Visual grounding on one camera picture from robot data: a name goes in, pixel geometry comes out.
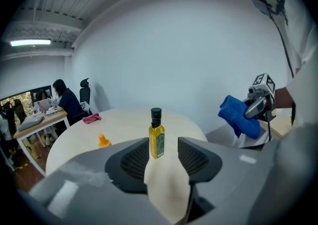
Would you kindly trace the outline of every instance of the black bottle cap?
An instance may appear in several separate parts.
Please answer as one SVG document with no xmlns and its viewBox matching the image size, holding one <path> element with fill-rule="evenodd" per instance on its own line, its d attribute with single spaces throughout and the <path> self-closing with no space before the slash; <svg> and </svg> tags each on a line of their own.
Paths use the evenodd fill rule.
<svg viewBox="0 0 318 225">
<path fill-rule="evenodd" d="M 151 109 L 151 118 L 152 119 L 161 119 L 161 108 L 152 108 Z"/>
</svg>

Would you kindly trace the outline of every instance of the olive oil bottle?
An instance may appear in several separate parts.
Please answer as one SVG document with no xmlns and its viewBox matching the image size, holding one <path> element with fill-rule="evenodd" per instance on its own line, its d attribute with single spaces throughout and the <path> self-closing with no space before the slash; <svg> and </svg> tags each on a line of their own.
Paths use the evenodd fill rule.
<svg viewBox="0 0 318 225">
<path fill-rule="evenodd" d="M 151 109 L 149 142 L 151 155 L 157 159 L 164 153 L 164 127 L 161 125 L 161 108 Z"/>
</svg>

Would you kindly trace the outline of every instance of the white round table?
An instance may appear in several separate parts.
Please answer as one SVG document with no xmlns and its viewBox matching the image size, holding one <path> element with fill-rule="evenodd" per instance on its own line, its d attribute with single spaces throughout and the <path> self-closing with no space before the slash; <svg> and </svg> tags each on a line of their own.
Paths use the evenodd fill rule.
<svg viewBox="0 0 318 225">
<path fill-rule="evenodd" d="M 104 134 L 112 145 L 148 137 L 151 108 L 108 110 L 99 113 L 102 120 L 91 124 L 79 121 L 55 141 L 46 162 L 46 174 L 83 152 L 98 149 L 98 135 Z M 165 128 L 164 155 L 153 159 L 150 155 L 145 171 L 145 183 L 151 203 L 175 224 L 186 213 L 190 193 L 189 176 L 178 159 L 178 137 L 207 141 L 201 129 L 185 116 L 162 110 Z"/>
</svg>

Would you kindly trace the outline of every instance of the wooden floor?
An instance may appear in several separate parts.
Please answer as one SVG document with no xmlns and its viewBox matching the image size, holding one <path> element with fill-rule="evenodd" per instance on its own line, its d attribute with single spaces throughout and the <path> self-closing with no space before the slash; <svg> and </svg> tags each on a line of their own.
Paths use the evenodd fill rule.
<svg viewBox="0 0 318 225">
<path fill-rule="evenodd" d="M 40 156 L 36 159 L 36 162 L 45 171 L 46 160 L 49 155 L 50 148 L 44 148 L 39 142 L 38 138 L 36 138 L 33 142 L 24 140 L 24 143 L 31 148 L 32 157 Z M 29 163 L 27 166 L 24 166 L 27 163 L 29 163 L 29 159 L 22 152 L 19 155 L 15 166 L 21 166 L 23 168 L 17 169 L 15 172 L 11 172 L 13 183 L 16 185 L 17 189 L 24 192 L 30 191 L 30 189 L 37 182 L 44 178 L 44 176 L 33 166 L 33 164 Z"/>
</svg>

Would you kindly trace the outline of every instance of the fluorescent light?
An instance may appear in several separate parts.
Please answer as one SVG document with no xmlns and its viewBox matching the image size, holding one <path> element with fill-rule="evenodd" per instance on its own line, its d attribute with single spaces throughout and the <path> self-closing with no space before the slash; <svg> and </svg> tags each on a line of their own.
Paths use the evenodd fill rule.
<svg viewBox="0 0 318 225">
<path fill-rule="evenodd" d="M 11 46 L 24 46 L 24 45 L 50 45 L 51 40 L 14 40 L 10 41 Z"/>
</svg>

